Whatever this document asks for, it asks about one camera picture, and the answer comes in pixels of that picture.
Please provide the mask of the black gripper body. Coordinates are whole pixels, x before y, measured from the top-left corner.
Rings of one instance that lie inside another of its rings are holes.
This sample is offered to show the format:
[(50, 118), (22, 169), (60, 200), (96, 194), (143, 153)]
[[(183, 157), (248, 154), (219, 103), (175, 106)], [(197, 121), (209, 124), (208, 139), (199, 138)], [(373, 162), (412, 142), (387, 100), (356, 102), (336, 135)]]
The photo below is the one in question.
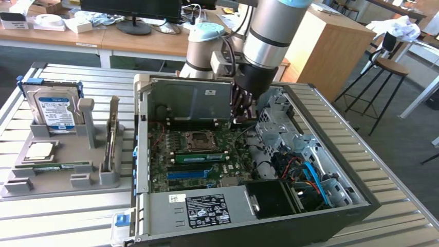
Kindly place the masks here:
[(268, 90), (277, 68), (261, 68), (253, 64), (240, 64), (235, 74), (235, 83), (252, 95), (255, 100)]

